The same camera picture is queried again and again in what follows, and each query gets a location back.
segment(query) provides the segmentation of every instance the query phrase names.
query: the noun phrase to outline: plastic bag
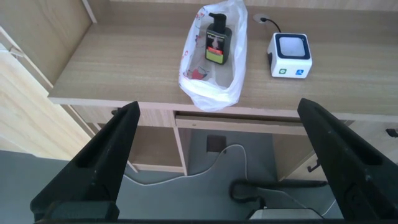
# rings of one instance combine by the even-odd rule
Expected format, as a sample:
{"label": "plastic bag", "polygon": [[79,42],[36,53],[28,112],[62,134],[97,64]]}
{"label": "plastic bag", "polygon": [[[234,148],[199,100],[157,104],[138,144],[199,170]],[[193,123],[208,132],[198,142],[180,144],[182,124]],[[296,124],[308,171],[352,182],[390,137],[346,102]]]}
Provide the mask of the plastic bag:
{"label": "plastic bag", "polygon": [[[218,65],[205,58],[206,29],[213,23],[209,13],[227,16],[232,30],[228,60]],[[203,111],[221,110],[239,101],[246,72],[248,11],[243,0],[228,0],[203,6],[195,17],[185,42],[179,72],[181,89]]]}

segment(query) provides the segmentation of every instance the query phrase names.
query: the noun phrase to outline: desk surface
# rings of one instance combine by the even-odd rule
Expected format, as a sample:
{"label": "desk surface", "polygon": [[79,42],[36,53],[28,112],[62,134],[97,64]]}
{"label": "desk surface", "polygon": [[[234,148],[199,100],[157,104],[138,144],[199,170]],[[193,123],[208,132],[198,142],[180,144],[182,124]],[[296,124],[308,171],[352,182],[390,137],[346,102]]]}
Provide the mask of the desk surface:
{"label": "desk surface", "polygon": [[[49,98],[72,105],[198,111],[178,87],[195,4],[112,2],[93,24]],[[341,119],[398,121],[398,13],[248,7],[248,56],[239,103],[225,113],[297,117],[305,97]],[[308,35],[313,67],[304,80],[272,78],[266,50],[275,27]]]}

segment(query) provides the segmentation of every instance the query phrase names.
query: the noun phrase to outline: bottle label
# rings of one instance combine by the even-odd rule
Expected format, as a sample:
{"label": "bottle label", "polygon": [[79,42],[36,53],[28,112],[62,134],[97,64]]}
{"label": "bottle label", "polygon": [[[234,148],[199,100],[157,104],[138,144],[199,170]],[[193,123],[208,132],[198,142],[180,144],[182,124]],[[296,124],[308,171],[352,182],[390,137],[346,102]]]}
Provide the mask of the bottle label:
{"label": "bottle label", "polygon": [[217,63],[223,63],[224,37],[206,33],[206,58]]}

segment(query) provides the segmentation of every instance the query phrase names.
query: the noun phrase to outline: blue label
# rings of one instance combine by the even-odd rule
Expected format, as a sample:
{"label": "blue label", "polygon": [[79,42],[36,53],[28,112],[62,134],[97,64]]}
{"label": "blue label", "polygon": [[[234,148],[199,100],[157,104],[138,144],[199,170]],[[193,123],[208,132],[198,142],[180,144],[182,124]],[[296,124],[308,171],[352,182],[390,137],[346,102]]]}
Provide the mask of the blue label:
{"label": "blue label", "polygon": [[297,72],[296,72],[296,75],[303,75],[303,73],[304,73],[304,70],[297,70]]}

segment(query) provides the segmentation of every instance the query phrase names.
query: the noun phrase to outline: black bottle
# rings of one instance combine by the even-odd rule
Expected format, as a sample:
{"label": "black bottle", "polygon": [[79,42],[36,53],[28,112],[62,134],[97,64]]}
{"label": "black bottle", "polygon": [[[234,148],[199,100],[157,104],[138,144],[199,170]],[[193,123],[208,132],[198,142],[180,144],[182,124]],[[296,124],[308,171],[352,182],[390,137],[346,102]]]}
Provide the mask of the black bottle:
{"label": "black bottle", "polygon": [[229,55],[232,31],[225,27],[226,15],[209,13],[214,18],[206,30],[206,59],[223,65]]}

